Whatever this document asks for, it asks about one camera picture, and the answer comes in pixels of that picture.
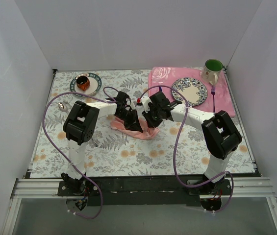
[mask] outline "table surface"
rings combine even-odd
[[[102,88],[112,86],[129,94],[136,100],[148,88],[148,74],[151,70],[102,70],[88,71],[101,77]],[[52,99],[60,93],[70,91],[72,79],[85,71],[57,72],[51,88]],[[94,96],[105,98],[101,90]],[[91,98],[73,94],[60,97],[54,102],[46,116],[46,128],[51,139],[64,153],[68,154],[68,143],[63,132],[67,113],[58,108],[58,102],[67,102],[69,109],[77,101],[96,102]],[[93,138],[97,145],[89,141],[85,153],[87,176],[129,176],[129,175],[173,175],[173,148],[180,126],[179,122],[166,120],[159,126],[160,132],[152,140],[139,140],[112,130],[107,116],[97,121]],[[232,118],[243,136],[238,117]],[[227,170],[232,173],[255,172],[245,137],[229,160]],[[184,126],[178,144],[176,165],[179,174],[203,174],[209,163],[209,153],[203,133],[191,126]],[[31,178],[60,178],[68,163],[49,143],[43,131],[35,148]]]

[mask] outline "decorated plate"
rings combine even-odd
[[[190,102],[191,106],[202,104],[207,99],[207,88],[194,78],[185,77],[175,81],[172,88],[180,92]],[[171,91],[175,100],[185,102],[175,91]]]
[[[76,79],[80,76],[88,77],[89,82],[90,82],[89,88],[87,90],[85,90],[84,92],[80,88],[78,88],[77,84],[76,84]],[[80,74],[80,75],[76,76],[71,81],[70,90],[71,90],[71,92],[78,92],[78,93],[84,93],[84,94],[87,94],[87,95],[94,95],[100,90],[101,86],[102,86],[101,78],[97,74],[87,72],[87,73],[83,73],[83,74]]]

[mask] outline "pink towel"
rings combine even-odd
[[[126,135],[132,136],[140,140],[150,140],[150,139],[153,139],[158,134],[159,129],[149,128],[145,120],[139,118],[139,123],[144,131],[143,133],[139,131],[126,130],[124,127],[124,122],[119,118],[115,118],[114,121],[110,122],[110,126],[113,130],[119,130]]]
[[[208,97],[206,101],[200,105],[194,106],[195,109],[213,112],[213,99],[211,94],[211,85],[204,82],[201,79],[201,70],[190,69],[190,68],[174,68],[174,67],[154,67],[148,76],[148,87],[155,85],[166,85],[172,86],[172,84],[184,77],[192,77],[201,81],[207,88]],[[149,90],[149,96],[158,92],[158,88]],[[162,89],[166,97],[172,102],[174,98],[171,95],[171,90],[168,88]],[[227,81],[223,71],[221,71],[218,83],[216,84],[216,94],[215,94],[215,108],[216,112],[220,110],[226,111],[230,117],[235,116],[235,110],[232,104],[231,95],[228,91]]]

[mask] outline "pink placemat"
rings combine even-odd
[[[194,108],[206,112],[213,112],[211,85],[201,79],[201,70],[191,68],[154,67],[148,76],[148,87],[156,85],[166,85],[171,87],[176,80],[184,77],[192,77],[201,81],[208,91],[208,96],[205,102],[201,105],[194,106]],[[158,88],[149,90],[149,96],[158,91]],[[171,102],[174,101],[170,89],[163,88],[162,91]],[[221,71],[218,83],[216,84],[215,108],[216,113],[220,110],[224,110],[230,115],[230,117],[235,116],[235,110],[223,71]]]

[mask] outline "fork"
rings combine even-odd
[[[215,85],[212,85],[212,87],[211,87],[211,94],[212,94],[212,97],[213,97],[213,112],[215,113],[216,112],[216,109],[215,109],[216,87],[215,87]]]

